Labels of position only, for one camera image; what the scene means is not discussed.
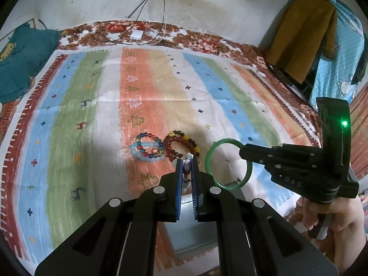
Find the right hand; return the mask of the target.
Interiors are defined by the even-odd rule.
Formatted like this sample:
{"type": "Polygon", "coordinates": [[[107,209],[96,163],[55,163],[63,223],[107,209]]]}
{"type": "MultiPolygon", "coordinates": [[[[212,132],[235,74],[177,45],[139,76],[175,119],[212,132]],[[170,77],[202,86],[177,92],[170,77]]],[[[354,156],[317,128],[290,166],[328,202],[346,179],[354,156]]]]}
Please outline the right hand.
{"type": "Polygon", "coordinates": [[[357,275],[367,260],[367,234],[360,198],[336,198],[329,204],[302,201],[302,223],[311,230],[319,222],[318,214],[333,214],[328,235],[316,246],[338,269],[340,275],[357,275]]]}

